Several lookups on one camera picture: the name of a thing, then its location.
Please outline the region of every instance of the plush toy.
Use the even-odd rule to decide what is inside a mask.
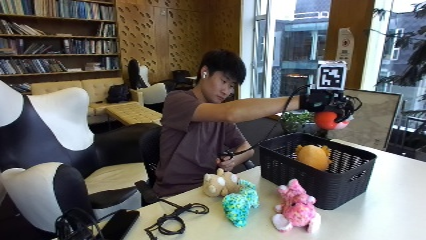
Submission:
[[[228,194],[240,192],[239,176],[232,172],[226,172],[224,169],[218,169],[218,176],[226,179],[226,188]]]
[[[321,216],[316,211],[316,198],[307,194],[297,179],[289,181],[288,186],[279,187],[279,193],[283,197],[283,203],[276,206],[278,214],[272,222],[280,232],[288,232],[296,227],[308,226],[308,232],[319,230],[321,225]]]
[[[239,176],[224,169],[218,169],[218,174],[206,174],[203,192],[210,197],[227,196],[240,191]]]
[[[247,180],[240,180],[240,186],[240,192],[227,195],[223,200],[227,218],[236,227],[244,227],[248,224],[251,208],[260,206],[256,185]]]
[[[296,148],[297,160],[307,165],[325,171],[332,163],[331,149],[328,146],[317,147],[315,145],[301,146]]]

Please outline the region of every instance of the man's hand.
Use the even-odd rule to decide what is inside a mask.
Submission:
[[[232,158],[231,156],[224,156],[223,159],[216,159],[216,164],[222,169],[224,169],[224,171],[232,172],[236,166],[236,161],[235,158]]]

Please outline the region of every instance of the beige sofa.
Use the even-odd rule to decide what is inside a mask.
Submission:
[[[59,91],[66,88],[79,87],[83,88],[90,94],[90,106],[88,106],[88,123],[100,123],[108,120],[106,108],[118,104],[128,103],[107,103],[108,90],[112,85],[123,84],[123,78],[100,78],[87,79],[76,81],[62,81],[62,82],[45,82],[33,83],[31,92],[33,95],[41,95]],[[132,92],[132,101],[139,102],[144,106],[144,97],[142,92]]]

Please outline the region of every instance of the pink plush toy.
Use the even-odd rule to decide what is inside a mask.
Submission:
[[[293,226],[308,226],[308,232],[319,230],[321,225],[321,216],[316,211],[316,198],[307,194],[297,179],[289,181],[288,186],[279,187],[279,193],[283,197],[283,203],[276,206],[276,214],[272,222],[280,232],[288,232]]]

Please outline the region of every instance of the young man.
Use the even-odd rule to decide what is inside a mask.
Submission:
[[[196,87],[168,94],[154,188],[160,197],[200,187],[206,173],[216,173],[219,167],[232,171],[254,156],[255,151],[250,150],[234,158],[227,157],[226,161],[219,159],[219,154],[230,149],[240,152],[251,148],[236,123],[283,112],[288,97],[224,103],[246,75],[242,58],[227,50],[215,50],[204,55]],[[300,97],[296,96],[288,110],[299,108]]]

